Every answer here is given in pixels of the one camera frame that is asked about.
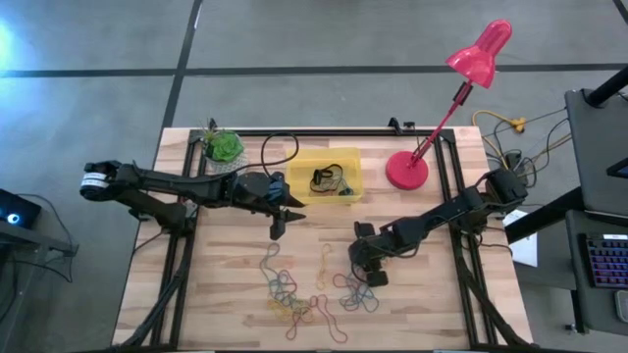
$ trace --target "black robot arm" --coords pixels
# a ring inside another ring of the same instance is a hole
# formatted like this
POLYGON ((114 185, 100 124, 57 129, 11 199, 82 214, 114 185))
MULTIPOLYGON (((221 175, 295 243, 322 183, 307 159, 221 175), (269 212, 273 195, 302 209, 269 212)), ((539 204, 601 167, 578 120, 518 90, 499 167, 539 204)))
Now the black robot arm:
POLYGON ((282 210, 282 206, 303 207, 289 194, 284 175, 271 176, 251 172, 243 175, 228 173, 217 176, 177 176, 148 171, 135 164, 118 161, 87 163, 80 185, 80 194, 91 201, 118 201, 129 206, 135 217, 149 215, 161 227, 186 231, 191 224, 187 208, 181 203, 165 203, 143 191, 177 195, 199 207, 236 207, 251 213, 273 217, 271 238, 277 240, 286 231, 286 223, 305 216, 282 210))
POLYGON ((355 240, 349 246, 353 267, 361 268, 370 286, 388 284, 381 260, 386 257, 409 258, 419 250, 421 240, 445 223, 453 223, 467 233, 479 233, 487 225, 487 216, 494 212, 508 213, 528 196, 525 187, 512 171, 496 170, 483 175, 475 185, 444 204, 418 217, 404 217, 380 227, 375 233, 371 224, 356 222, 355 240), (486 180, 486 192, 478 185, 486 180))

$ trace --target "yellow container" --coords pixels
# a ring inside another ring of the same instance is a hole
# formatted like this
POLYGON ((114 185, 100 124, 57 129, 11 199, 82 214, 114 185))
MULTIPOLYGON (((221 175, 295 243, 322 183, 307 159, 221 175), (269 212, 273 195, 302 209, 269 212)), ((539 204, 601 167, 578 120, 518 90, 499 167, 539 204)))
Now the yellow container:
MULTIPOLYGON (((287 156, 291 156, 292 153, 294 153, 293 149, 287 152, 287 156)), ((300 149, 298 155, 288 162, 286 180, 290 185, 290 194, 306 205, 356 202, 364 194, 360 150, 357 148, 300 149), (310 189, 314 171, 325 169, 332 164, 342 167, 342 177, 353 190, 352 195, 337 196, 342 187, 335 192, 335 195, 317 194, 310 189)))

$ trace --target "backlit keyboard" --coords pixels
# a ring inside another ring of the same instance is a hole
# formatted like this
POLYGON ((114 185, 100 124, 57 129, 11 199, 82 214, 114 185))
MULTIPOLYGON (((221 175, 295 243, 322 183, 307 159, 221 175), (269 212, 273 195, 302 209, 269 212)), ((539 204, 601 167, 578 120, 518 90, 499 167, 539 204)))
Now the backlit keyboard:
POLYGON ((628 235, 585 234, 592 286, 628 288, 628 235))

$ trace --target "gray floor tile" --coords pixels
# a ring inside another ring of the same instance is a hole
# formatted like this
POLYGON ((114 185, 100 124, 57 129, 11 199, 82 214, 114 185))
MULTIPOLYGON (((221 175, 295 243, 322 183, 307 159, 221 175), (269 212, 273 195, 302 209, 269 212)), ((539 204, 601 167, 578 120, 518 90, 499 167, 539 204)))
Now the gray floor tile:
MULTIPOLYGON (((41 276, 16 338, 21 352, 105 347, 122 300, 137 221, 114 202, 82 199, 86 162, 153 162, 171 78, 0 80, 0 184, 50 199, 80 245, 74 283, 41 276)), ((42 229, 64 234, 49 213, 42 229)), ((60 271, 67 264, 53 263, 60 271)))
MULTIPOLYGON (((448 124, 470 125, 479 109, 532 118, 564 107, 564 91, 596 86, 612 74, 498 74, 492 89, 476 87, 448 124)), ((390 117, 435 126, 462 81, 458 74, 187 77, 175 126, 199 126, 207 117, 222 126, 383 126, 390 117)), ((496 120, 479 123, 488 133, 496 120)), ((522 137, 536 141, 551 125, 536 122, 522 137)))
POLYGON ((175 68, 191 3, 2 1, 0 71, 175 68))
POLYGON ((564 289, 520 283, 532 335, 544 348, 575 352, 616 353, 625 351, 628 337, 600 331, 581 335, 564 329, 573 324, 571 296, 564 289))
POLYGON ((189 67, 443 65, 500 18, 513 26, 500 64, 628 59, 611 1, 219 0, 203 6, 189 67))

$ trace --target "pink desk lamp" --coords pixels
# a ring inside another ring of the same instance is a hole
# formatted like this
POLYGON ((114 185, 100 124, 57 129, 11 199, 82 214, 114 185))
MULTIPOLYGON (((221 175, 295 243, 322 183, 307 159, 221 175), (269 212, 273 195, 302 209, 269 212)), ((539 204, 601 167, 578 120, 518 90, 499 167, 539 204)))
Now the pink desk lamp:
POLYGON ((468 80, 460 86, 453 97, 453 104, 447 114, 432 132, 427 142, 414 152, 400 151, 391 156, 386 164, 386 176, 392 185, 405 190, 412 190, 423 185, 428 178, 428 164, 423 159, 434 139, 443 129, 446 121, 458 106, 467 99, 473 82, 485 88, 491 87, 495 75, 495 56, 506 44, 512 34, 512 27, 506 20, 490 23, 478 40, 470 47, 461 49, 447 58, 446 62, 468 80))

